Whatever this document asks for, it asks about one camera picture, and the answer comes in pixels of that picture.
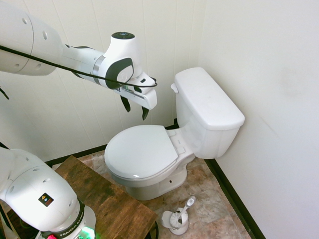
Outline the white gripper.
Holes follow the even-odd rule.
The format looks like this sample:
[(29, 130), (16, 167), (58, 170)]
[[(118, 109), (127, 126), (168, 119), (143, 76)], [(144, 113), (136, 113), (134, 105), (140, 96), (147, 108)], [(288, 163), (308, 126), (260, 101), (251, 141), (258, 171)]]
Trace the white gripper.
[(142, 119), (145, 120), (149, 111), (157, 105), (156, 80), (142, 72), (137, 77), (131, 78), (128, 84), (130, 85), (121, 86), (114, 92), (121, 96), (121, 101), (127, 112), (131, 111), (129, 100), (142, 106)]

